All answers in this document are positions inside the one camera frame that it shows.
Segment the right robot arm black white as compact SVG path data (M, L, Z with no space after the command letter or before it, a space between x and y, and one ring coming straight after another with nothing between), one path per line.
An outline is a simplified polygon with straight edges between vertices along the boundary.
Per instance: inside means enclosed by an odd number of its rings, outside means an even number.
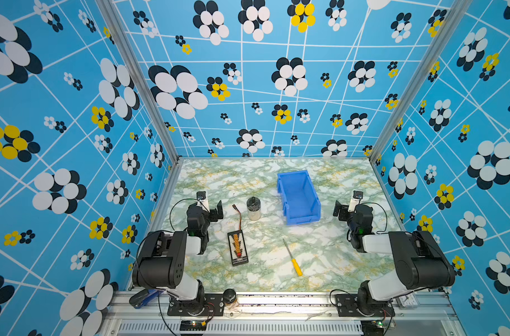
M333 215L347 223L347 240L357 252L384 254L393 258L393 271L360 285L357 302L365 314L372 307L417 290L454 284L454 268L430 232L390 231L376 234L372 226L372 207L365 204L351 208L336 202Z

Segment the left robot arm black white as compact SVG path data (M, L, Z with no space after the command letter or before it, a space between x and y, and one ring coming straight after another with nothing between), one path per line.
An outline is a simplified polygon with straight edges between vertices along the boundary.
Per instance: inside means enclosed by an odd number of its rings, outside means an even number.
M187 229L150 232L141 242L132 271L132 283L147 290L165 291L188 306L204 305L202 282L184 274L186 256L203 255L209 242L209 225L223 219L223 205L208 209L204 202L186 211Z

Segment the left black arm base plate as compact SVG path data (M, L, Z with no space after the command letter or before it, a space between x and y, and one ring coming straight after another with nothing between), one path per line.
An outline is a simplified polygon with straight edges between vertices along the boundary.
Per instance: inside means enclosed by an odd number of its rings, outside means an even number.
M168 316L205 317L223 316L225 302L221 293L206 293L194 300L177 300L169 297Z

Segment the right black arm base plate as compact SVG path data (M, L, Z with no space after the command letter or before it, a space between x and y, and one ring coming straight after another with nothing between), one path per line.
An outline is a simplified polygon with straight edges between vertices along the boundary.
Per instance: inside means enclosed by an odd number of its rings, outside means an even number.
M337 309L339 317L357 317L382 319L395 317L393 305L389 301L371 300L368 296L337 293L332 295L331 302Z

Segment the yellow handled screwdriver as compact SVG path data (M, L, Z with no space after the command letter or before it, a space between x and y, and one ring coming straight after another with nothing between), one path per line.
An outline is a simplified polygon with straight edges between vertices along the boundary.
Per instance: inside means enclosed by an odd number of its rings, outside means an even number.
M290 259L291 259L291 262L292 262L292 265L294 266L294 270L296 272L296 274L299 276L299 277L302 277L303 276L303 273L302 273L302 270L297 262L297 260L294 258L293 254L291 253L291 250L287 244L287 241L285 239L283 239L283 243L284 243L284 246L286 247L287 249L287 252L290 256Z

